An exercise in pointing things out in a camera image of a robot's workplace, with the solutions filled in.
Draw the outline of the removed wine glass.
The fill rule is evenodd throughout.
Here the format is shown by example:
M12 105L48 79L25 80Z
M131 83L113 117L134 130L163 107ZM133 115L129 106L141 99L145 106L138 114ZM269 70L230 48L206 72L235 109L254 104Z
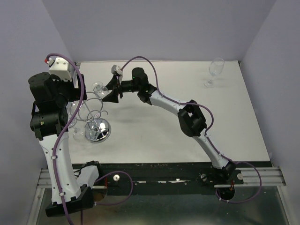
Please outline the removed wine glass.
M225 65L225 61L222 58L215 58L210 66L209 66L209 73L211 75L210 79L207 79L204 82L205 87L213 88L214 87L214 77L220 75L223 72Z
M106 95L108 95L109 90L103 85L102 82L95 82L92 85L92 91L96 93L101 98L104 98Z

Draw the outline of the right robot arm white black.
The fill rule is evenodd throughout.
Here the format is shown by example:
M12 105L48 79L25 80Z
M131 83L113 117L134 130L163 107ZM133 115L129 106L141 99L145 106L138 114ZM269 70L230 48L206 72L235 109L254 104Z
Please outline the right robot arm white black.
M136 92L143 103L163 108L177 116L182 132L196 140L211 160L218 182L225 184L233 178L236 165L217 150L209 138L206 118L196 101L182 103L164 96L148 81L148 76L141 67L132 70L132 80L123 81L123 71L118 66L112 67L112 79L106 85L110 93L104 102L118 103L123 94Z

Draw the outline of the chrome wine glass rack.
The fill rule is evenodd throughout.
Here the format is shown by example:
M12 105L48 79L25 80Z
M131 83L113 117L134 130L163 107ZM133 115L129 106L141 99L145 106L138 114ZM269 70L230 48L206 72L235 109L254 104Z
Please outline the chrome wine glass rack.
M110 123L102 114L108 115L104 110L104 103L98 93L88 91L87 99L80 104L76 119L84 123L83 136L92 144L102 143L111 134Z

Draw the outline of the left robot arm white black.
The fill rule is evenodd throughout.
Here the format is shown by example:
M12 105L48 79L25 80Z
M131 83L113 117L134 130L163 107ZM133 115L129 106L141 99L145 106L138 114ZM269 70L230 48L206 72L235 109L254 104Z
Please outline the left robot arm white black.
M75 175L65 128L68 103L80 96L87 99L84 81L75 88L72 79L43 72L28 82L35 99L30 128L45 154L52 186L52 202L45 209L46 215L59 217L65 215L65 209L69 214L90 209L94 206L92 187L103 182L104 174L99 170L99 162L90 161Z

